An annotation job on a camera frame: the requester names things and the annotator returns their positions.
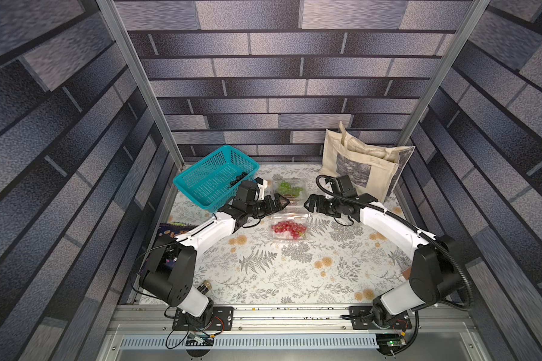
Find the green grape bunch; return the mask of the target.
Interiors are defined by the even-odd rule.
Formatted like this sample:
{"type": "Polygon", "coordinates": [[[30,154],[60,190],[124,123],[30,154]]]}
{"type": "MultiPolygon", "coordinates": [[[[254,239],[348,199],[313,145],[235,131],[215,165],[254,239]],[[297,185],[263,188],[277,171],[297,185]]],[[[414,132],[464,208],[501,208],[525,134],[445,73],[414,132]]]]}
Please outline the green grape bunch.
{"type": "Polygon", "coordinates": [[[279,186],[277,193],[285,196],[288,193],[302,193],[304,191],[304,188],[298,186],[297,184],[292,184],[287,181],[282,181],[279,186]]]}

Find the teal plastic basket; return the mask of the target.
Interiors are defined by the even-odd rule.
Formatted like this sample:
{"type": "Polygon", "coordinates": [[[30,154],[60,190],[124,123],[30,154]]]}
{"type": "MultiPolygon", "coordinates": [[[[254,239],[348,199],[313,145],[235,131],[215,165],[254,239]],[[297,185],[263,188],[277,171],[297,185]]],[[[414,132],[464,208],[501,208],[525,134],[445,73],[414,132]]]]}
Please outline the teal plastic basket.
{"type": "Polygon", "coordinates": [[[236,195],[239,184],[230,187],[230,182],[244,171],[248,175],[241,181],[252,181],[259,168],[260,165],[242,151],[224,145],[177,175],[173,183],[192,203],[215,213],[236,195]]]}

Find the clear clamshell container front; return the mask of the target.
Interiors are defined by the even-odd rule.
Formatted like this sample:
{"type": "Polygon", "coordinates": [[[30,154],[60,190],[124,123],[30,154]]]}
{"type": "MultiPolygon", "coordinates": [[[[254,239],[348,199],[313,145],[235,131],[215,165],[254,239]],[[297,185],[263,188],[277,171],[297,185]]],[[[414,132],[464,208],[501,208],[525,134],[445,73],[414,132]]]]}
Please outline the clear clamshell container front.
{"type": "Polygon", "coordinates": [[[285,178],[273,182],[273,191],[289,201],[289,208],[302,208],[309,192],[307,183],[300,178],[285,178]]]}

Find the clear clamshell container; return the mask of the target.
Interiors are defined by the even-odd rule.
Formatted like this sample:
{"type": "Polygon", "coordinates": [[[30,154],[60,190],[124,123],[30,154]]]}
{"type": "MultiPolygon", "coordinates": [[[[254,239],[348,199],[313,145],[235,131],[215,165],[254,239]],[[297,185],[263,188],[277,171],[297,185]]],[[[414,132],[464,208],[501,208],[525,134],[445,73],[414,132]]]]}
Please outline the clear clamshell container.
{"type": "Polygon", "coordinates": [[[310,235],[311,216],[290,212],[274,214],[269,221],[269,236],[276,242],[302,242],[310,235]]]}
{"type": "Polygon", "coordinates": [[[289,201],[289,208],[302,208],[309,192],[307,183],[300,178],[285,178],[273,182],[273,191],[289,201]]]}

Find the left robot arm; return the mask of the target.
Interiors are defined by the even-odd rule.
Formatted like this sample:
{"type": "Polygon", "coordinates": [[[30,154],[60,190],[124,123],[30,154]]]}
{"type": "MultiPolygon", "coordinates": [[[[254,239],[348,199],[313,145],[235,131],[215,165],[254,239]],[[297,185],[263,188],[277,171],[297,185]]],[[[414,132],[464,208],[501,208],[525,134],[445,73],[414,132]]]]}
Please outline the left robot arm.
{"type": "Polygon", "coordinates": [[[142,266],[139,277],[142,288],[168,306],[183,311],[190,326],[208,327],[214,318],[214,302],[205,290],[193,286],[197,258],[249,220],[261,220],[290,204],[281,194],[266,196],[263,191],[258,181],[242,181],[235,197],[203,224],[178,236],[159,236],[142,266]]]}

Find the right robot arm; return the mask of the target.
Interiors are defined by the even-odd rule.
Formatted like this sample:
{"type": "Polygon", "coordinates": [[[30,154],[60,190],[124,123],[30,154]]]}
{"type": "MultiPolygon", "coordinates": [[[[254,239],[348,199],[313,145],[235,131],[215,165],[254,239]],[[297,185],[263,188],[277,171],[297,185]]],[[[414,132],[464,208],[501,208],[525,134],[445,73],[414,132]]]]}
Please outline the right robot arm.
{"type": "Polygon", "coordinates": [[[453,239],[411,224],[368,193],[359,195],[347,175],[321,174],[316,177],[316,185],[324,194],[310,195],[304,204],[307,211],[334,219],[346,216],[366,225],[393,242],[411,261],[408,280],[376,297],[370,312],[359,320],[387,329],[406,311],[416,312],[438,303],[459,311],[472,308],[472,283],[456,259],[453,239]]]}

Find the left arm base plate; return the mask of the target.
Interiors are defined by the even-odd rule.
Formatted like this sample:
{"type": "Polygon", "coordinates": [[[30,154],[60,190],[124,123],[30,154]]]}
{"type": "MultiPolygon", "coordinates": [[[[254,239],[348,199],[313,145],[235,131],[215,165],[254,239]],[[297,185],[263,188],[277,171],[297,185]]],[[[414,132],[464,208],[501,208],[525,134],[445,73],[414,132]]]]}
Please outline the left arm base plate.
{"type": "Polygon", "coordinates": [[[173,318],[172,330],[187,331],[198,329],[203,331],[225,332],[233,327],[233,314],[235,308],[231,306],[214,306],[207,308],[203,316],[194,317],[191,314],[176,309],[173,318]]]}

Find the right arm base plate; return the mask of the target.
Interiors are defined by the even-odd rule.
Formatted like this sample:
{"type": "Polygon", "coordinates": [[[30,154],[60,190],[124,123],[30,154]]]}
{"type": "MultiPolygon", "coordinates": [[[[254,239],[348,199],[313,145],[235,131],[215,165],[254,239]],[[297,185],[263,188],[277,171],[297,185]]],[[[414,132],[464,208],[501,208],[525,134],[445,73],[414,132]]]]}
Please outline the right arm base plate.
{"type": "Polygon", "coordinates": [[[411,319],[406,311],[391,315],[383,307],[371,305],[349,306],[349,314],[342,318],[349,320],[354,330],[397,330],[412,329],[411,319]]]}

